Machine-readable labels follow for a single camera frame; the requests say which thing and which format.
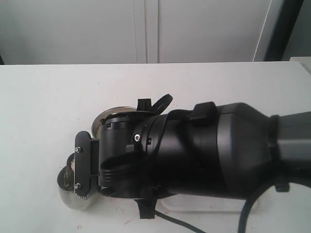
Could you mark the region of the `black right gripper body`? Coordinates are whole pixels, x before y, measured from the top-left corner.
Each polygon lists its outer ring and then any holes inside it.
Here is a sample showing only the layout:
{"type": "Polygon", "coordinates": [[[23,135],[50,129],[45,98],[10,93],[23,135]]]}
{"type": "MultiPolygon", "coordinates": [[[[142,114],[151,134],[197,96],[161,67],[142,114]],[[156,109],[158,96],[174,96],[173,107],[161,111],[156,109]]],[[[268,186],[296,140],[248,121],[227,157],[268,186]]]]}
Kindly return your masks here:
{"type": "Polygon", "coordinates": [[[160,198],[160,133],[150,135],[159,116],[144,111],[115,113],[100,126],[99,194],[133,199],[141,219],[155,218],[160,198]]]}

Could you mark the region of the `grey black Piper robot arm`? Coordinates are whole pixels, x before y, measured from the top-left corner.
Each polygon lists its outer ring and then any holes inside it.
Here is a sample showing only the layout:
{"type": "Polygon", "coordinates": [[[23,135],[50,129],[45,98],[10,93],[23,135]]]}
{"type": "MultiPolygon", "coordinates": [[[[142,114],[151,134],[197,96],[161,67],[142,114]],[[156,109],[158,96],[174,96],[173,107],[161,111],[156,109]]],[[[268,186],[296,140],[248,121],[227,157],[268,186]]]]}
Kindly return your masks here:
{"type": "Polygon", "coordinates": [[[311,182],[311,114],[266,116],[245,103],[195,105],[167,114],[149,109],[113,112],[100,135],[75,138],[74,192],[92,188],[133,199],[139,216],[156,202],[188,194],[247,200],[275,185],[311,182]]]}

